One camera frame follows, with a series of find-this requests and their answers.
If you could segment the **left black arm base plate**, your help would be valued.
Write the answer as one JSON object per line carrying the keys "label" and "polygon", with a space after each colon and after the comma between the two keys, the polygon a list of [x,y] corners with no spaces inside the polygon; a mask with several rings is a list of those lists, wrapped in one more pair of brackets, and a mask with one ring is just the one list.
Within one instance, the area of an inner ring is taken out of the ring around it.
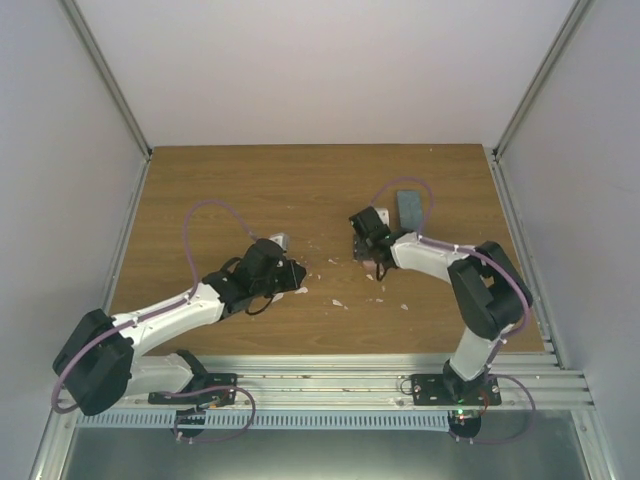
{"label": "left black arm base plate", "polygon": [[233,405],[237,380],[235,373],[196,375],[178,393],[153,392],[148,395],[147,401],[152,405]]}

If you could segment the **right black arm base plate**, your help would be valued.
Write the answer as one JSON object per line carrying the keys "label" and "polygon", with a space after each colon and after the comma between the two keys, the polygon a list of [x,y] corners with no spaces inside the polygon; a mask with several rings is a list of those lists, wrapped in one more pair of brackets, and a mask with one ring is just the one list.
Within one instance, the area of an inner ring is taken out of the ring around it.
{"label": "right black arm base plate", "polygon": [[455,399],[447,390],[442,374],[413,374],[399,380],[398,388],[412,398],[415,406],[499,406],[502,404],[500,387],[495,379],[472,386],[471,390]]}

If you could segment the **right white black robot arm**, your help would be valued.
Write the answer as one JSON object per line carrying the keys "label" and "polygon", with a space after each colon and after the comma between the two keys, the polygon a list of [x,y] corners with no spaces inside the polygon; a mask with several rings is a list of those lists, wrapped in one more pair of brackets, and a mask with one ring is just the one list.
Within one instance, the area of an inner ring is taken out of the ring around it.
{"label": "right white black robot arm", "polygon": [[377,280],[390,269],[410,270],[452,287],[465,330],[444,364],[442,388],[451,403],[468,403],[501,346],[531,318],[533,298],[513,263],[496,242],[457,245],[406,229],[392,231],[372,206],[349,222],[375,262]]}

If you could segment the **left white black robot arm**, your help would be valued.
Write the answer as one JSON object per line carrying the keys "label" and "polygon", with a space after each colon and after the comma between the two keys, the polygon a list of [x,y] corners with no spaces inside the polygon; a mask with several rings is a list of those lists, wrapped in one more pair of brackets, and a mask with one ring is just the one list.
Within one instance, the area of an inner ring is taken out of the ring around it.
{"label": "left white black robot arm", "polygon": [[283,236],[256,240],[241,257],[200,278],[191,289],[149,307],[114,316],[86,313],[52,368],[58,377],[51,404],[58,413],[101,414],[128,396],[159,404],[201,406],[222,385],[189,351],[164,357],[149,351],[191,330],[233,315],[256,315],[251,304],[295,292],[307,275],[288,257]]}

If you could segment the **pink glasses case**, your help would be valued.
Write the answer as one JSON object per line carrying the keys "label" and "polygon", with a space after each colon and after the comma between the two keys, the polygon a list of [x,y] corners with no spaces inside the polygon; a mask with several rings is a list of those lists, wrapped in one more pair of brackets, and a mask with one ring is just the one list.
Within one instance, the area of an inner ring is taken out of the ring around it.
{"label": "pink glasses case", "polygon": [[377,264],[375,261],[364,260],[361,262],[361,266],[365,270],[368,277],[371,277],[373,280],[376,279]]}

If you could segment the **teal glasses case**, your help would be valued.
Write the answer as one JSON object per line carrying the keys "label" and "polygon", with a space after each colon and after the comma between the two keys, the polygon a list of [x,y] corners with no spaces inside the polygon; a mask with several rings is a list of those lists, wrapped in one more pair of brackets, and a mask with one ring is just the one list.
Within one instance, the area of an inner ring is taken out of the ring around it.
{"label": "teal glasses case", "polygon": [[396,206],[401,228],[418,231],[423,218],[422,198],[417,190],[398,190]]}

